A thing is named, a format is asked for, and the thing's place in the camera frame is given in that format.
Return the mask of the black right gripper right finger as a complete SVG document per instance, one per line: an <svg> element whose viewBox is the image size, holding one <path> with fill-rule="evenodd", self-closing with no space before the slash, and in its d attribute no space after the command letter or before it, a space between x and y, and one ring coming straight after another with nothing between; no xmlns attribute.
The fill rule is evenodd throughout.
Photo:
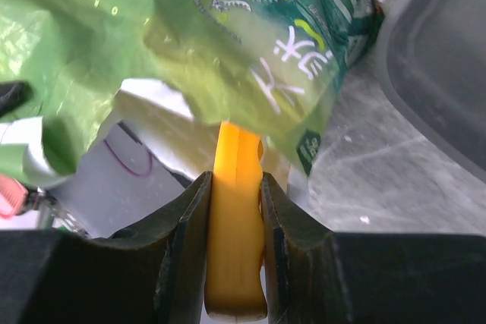
<svg viewBox="0 0 486 324"><path fill-rule="evenodd" d="M271 323L483 323L485 239L331 231L261 184Z"/></svg>

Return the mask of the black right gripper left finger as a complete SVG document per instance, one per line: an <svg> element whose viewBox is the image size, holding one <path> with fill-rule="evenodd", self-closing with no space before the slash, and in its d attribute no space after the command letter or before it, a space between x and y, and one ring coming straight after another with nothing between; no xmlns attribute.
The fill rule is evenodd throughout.
<svg viewBox="0 0 486 324"><path fill-rule="evenodd" d="M212 175L111 237L1 233L3 323L197 323Z"/></svg>

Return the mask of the yellow plastic scoop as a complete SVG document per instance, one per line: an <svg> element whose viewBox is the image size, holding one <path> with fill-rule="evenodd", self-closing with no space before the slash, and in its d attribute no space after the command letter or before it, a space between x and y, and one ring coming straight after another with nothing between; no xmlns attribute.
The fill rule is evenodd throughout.
<svg viewBox="0 0 486 324"><path fill-rule="evenodd" d="M264 222L260 212L260 137L229 122L219 129L210 192L204 304L214 319L267 316L260 282Z"/></svg>

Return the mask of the green litter bag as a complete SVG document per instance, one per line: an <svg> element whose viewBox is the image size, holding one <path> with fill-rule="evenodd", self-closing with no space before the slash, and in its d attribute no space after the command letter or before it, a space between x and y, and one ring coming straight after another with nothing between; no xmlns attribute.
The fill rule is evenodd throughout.
<svg viewBox="0 0 486 324"><path fill-rule="evenodd" d="M75 173L116 99L229 121L309 173L348 69L373 45L377 0L1 0L1 171L47 187Z"/></svg>

